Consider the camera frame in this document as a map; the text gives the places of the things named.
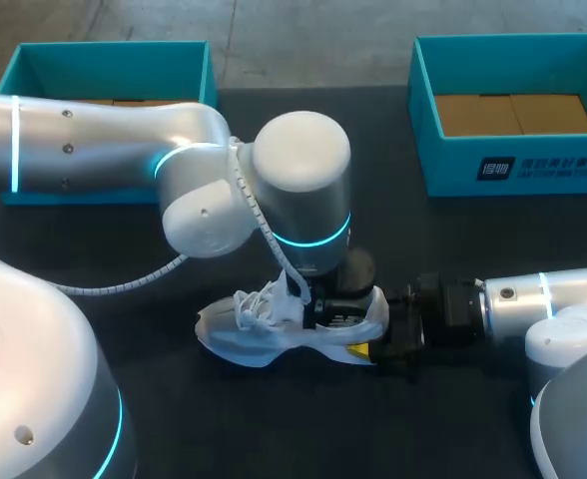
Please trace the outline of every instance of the shoe sole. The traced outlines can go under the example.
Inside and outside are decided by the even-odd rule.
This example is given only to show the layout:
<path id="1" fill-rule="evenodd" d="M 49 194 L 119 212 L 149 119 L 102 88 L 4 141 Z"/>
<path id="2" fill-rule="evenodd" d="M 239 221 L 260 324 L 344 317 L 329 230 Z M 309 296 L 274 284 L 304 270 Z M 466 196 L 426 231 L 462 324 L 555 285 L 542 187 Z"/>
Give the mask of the shoe sole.
<path id="1" fill-rule="evenodd" d="M 209 347 L 205 343 L 203 343 L 200 339 L 198 339 L 199 343 L 202 344 L 207 350 L 212 352 L 218 357 L 221 357 L 225 361 L 232 362 L 234 364 L 238 364 L 244 367 L 266 367 L 269 366 L 274 359 L 279 357 L 286 351 L 291 351 L 297 348 L 284 348 L 284 349 L 276 349 L 273 352 L 260 354 L 260 355 L 242 355 L 242 354 L 233 354 L 228 351 L 221 351 L 216 350 L 213 347 Z M 323 354 L 327 358 L 331 359 L 332 361 L 342 362 L 344 364 L 354 364 L 358 366 L 373 366 L 373 364 L 369 361 L 366 361 L 360 357 L 354 356 L 353 354 L 349 353 L 346 349 L 346 346 L 339 346 L 339 345 L 322 345 L 322 346 L 299 346 L 299 347 L 310 347 L 311 349 L 315 349 L 319 353 Z"/>

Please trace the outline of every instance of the robotic arm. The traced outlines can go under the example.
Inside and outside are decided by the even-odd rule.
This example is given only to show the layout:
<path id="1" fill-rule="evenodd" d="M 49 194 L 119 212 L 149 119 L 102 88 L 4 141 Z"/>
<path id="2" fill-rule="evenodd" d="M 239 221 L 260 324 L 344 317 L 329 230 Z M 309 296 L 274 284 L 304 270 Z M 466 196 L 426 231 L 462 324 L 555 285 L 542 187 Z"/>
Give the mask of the robotic arm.
<path id="1" fill-rule="evenodd" d="M 274 119 L 245 145 L 197 103 L 0 96 L 0 192 L 156 189 L 166 238 L 187 256 L 230 252 L 267 220 L 297 270 L 333 269 L 347 246 L 349 160 L 343 129 L 311 112 Z"/>

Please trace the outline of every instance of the yellow tag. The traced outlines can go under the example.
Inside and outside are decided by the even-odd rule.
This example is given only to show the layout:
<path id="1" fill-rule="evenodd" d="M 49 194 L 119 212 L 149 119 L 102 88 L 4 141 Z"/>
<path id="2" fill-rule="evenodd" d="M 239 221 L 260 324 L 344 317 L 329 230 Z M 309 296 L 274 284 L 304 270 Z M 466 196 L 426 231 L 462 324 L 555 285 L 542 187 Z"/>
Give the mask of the yellow tag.
<path id="1" fill-rule="evenodd" d="M 353 354 L 361 359 L 366 361 L 370 361 L 369 359 L 369 343 L 365 342 L 363 344 L 353 344 L 351 346 L 347 346 L 346 350 L 349 354 Z"/>

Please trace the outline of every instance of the concrete floor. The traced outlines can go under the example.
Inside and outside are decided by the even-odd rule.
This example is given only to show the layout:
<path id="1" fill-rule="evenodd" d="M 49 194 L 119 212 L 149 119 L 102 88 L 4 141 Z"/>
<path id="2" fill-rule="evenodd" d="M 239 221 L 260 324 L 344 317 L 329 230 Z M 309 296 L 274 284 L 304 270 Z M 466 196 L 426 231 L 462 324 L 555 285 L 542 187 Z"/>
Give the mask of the concrete floor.
<path id="1" fill-rule="evenodd" d="M 0 0 L 21 42 L 203 40 L 219 86 L 404 83 L 416 35 L 587 31 L 587 0 Z"/>

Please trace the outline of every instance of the brown cardboard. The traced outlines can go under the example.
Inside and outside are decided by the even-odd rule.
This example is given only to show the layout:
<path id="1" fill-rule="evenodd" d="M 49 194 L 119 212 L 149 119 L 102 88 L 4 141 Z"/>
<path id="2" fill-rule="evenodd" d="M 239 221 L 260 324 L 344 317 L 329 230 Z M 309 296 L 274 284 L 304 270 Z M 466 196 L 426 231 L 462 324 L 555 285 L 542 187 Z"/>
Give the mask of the brown cardboard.
<path id="1" fill-rule="evenodd" d="M 80 103 L 91 103 L 93 105 L 114 105 L 114 100 L 74 100 Z"/>
<path id="2" fill-rule="evenodd" d="M 114 101 L 115 107 L 163 107 L 167 105 L 175 105 L 177 103 L 185 103 L 187 100 L 143 100 L 140 102 L 121 102 Z"/>
<path id="3" fill-rule="evenodd" d="M 578 95 L 438 95 L 447 137 L 587 134 Z"/>
<path id="4" fill-rule="evenodd" d="M 447 137 L 522 135 L 507 95 L 438 95 L 435 104 Z"/>
<path id="5" fill-rule="evenodd" d="M 578 95 L 511 95 L 524 135 L 587 133 L 587 113 Z"/>
<path id="6" fill-rule="evenodd" d="M 188 100 L 141 100 L 141 101 L 120 101 L 120 100 L 75 100 L 80 103 L 91 103 L 93 105 L 115 105 L 117 107 L 163 107 L 187 103 Z"/>

